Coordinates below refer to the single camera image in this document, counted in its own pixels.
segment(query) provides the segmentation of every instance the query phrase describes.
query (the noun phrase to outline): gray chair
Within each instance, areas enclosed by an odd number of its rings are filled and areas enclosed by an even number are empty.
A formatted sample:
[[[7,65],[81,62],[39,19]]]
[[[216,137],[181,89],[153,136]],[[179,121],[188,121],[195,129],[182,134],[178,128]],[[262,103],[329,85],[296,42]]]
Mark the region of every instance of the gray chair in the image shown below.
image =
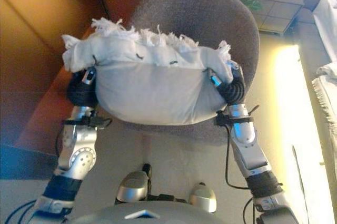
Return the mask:
[[[200,46],[218,48],[220,41],[231,45],[230,54],[243,69],[247,90],[256,71],[259,56],[259,33],[250,10],[239,0],[141,0],[132,15],[130,26],[163,33],[184,34]],[[226,142],[222,128],[213,120],[194,125],[155,126],[123,123],[128,129],[160,138],[170,137],[220,145]]]

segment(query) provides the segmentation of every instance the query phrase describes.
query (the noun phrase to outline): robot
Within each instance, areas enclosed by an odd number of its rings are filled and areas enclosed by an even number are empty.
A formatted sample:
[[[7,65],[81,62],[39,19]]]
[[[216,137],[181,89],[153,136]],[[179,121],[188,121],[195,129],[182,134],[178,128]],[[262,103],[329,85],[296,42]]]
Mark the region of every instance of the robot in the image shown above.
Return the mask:
[[[227,101],[225,111],[218,111],[215,124],[225,126],[229,142],[257,211],[257,224],[300,224],[257,142],[253,118],[244,104],[245,84],[242,69],[232,70],[231,84],[222,83],[214,72],[210,81]],[[193,189],[189,203],[174,196],[151,195],[151,166],[132,172],[121,182],[115,205],[92,215],[67,220],[81,182],[96,160],[97,129],[111,120],[97,116],[95,107],[95,68],[74,74],[68,92],[74,104],[71,117],[64,123],[63,149],[58,166],[44,193],[34,204],[28,223],[224,223],[215,215],[214,192],[204,183]]]

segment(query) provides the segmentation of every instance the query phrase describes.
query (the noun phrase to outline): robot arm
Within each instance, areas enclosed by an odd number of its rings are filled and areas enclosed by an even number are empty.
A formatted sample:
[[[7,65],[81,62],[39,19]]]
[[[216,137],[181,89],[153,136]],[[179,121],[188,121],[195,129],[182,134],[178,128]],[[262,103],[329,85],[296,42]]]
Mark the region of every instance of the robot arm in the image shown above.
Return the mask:
[[[95,68],[84,76],[77,73],[72,79],[68,97],[75,105],[71,117],[64,122],[63,148],[58,166],[42,196],[34,205],[28,223],[62,223],[73,207],[82,180],[95,164],[97,129],[107,123],[97,116],[94,92]]]
[[[257,142],[253,118],[244,104],[245,86],[240,67],[233,70],[233,76],[233,82],[225,84],[215,74],[211,75],[211,81],[228,103],[227,114],[219,111],[216,124],[232,126],[229,137],[236,163],[251,190],[256,209],[263,213],[257,219],[257,223],[299,224],[285,192]]]

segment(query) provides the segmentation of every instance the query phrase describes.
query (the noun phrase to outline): wooden furniture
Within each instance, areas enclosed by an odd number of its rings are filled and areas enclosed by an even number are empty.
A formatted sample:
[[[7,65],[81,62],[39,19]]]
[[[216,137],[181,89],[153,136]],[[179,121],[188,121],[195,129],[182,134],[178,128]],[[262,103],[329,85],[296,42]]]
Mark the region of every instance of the wooden furniture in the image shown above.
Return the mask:
[[[303,0],[259,0],[262,9],[253,11],[261,31],[283,34],[304,5]]]

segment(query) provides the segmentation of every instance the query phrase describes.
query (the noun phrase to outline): drawer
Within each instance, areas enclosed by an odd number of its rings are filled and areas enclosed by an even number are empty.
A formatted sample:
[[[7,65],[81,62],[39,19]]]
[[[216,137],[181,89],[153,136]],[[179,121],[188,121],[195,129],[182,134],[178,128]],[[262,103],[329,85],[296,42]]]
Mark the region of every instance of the drawer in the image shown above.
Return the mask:
[[[295,14],[299,11],[300,8],[301,6],[298,4],[275,2],[272,9],[269,11],[268,16],[287,18],[291,20],[295,16]]]
[[[253,11],[254,14],[259,14],[259,15],[268,15],[269,11],[274,5],[273,1],[269,0],[259,0],[259,2],[262,5],[262,9],[258,9],[257,11]]]
[[[283,33],[289,23],[290,20],[286,20],[284,18],[267,16],[260,28],[266,31]]]
[[[253,14],[253,16],[255,18],[257,27],[260,28],[262,26],[266,16],[258,15],[258,14]]]

